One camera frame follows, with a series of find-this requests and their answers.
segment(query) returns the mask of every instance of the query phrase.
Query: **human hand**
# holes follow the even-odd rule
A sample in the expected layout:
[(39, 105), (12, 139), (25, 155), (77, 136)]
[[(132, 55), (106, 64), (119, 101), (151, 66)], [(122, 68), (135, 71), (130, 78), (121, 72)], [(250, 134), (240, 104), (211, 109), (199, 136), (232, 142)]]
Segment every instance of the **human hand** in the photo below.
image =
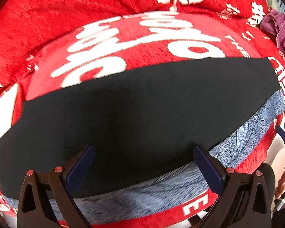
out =
[(285, 192), (285, 171), (282, 174), (281, 179), (278, 181), (278, 186), (275, 190), (274, 196), (276, 199), (281, 198), (282, 194)]

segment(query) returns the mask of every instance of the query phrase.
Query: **purple towel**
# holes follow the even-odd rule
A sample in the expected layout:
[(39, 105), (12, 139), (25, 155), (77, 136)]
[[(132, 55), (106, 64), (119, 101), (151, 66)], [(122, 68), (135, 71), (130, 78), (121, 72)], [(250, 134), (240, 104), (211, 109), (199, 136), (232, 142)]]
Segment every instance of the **purple towel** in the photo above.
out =
[(285, 54), (285, 14), (272, 9), (261, 21), (260, 29), (277, 35), (277, 47)]

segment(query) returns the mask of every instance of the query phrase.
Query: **gray fabric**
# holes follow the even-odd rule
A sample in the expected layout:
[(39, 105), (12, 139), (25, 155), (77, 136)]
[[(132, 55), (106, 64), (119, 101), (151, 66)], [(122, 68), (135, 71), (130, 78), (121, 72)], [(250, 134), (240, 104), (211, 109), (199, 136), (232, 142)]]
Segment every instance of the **gray fabric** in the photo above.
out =
[[(255, 149), (273, 120), (285, 111), (282, 91), (274, 93), (240, 128), (215, 146), (210, 154), (224, 166), (237, 167)], [(194, 162), (158, 178), (98, 196), (75, 199), (91, 224), (139, 218), (171, 209), (207, 190)], [(6, 198), (14, 208), (18, 200)], [(58, 219), (63, 217), (55, 200), (50, 200)]]

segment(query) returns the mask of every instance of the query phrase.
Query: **screw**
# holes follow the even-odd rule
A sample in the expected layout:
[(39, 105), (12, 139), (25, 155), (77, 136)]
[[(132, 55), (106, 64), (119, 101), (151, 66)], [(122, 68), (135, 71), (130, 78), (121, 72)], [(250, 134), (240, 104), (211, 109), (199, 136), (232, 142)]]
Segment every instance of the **screw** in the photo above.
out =
[(256, 175), (257, 175), (258, 177), (260, 177), (260, 176), (262, 176), (262, 172), (260, 172), (259, 170), (256, 170)]
[(61, 166), (57, 166), (57, 167), (55, 168), (55, 172), (56, 172), (56, 173), (62, 172), (62, 170), (63, 170), (63, 168), (62, 168)]
[(232, 174), (234, 172), (234, 169), (232, 167), (227, 167), (226, 171), (230, 174)]
[(28, 176), (31, 176), (33, 173), (34, 173), (33, 170), (28, 170), (28, 171), (26, 172), (26, 174), (27, 174)]

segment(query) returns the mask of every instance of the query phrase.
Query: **gray patterned fabric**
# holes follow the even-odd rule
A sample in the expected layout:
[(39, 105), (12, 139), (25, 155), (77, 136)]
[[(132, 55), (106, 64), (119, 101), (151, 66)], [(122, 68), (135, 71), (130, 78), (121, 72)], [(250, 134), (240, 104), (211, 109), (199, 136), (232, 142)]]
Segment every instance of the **gray patterned fabric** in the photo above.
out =
[[(282, 91), (275, 92), (240, 128), (215, 146), (210, 154), (224, 166), (237, 167), (255, 149), (273, 120), (285, 111)], [(91, 224), (117, 222), (171, 209), (207, 190), (207, 183), (194, 162), (158, 178), (98, 196), (75, 199)], [(6, 198), (14, 208), (18, 200)], [(63, 220), (55, 200), (50, 200)]]

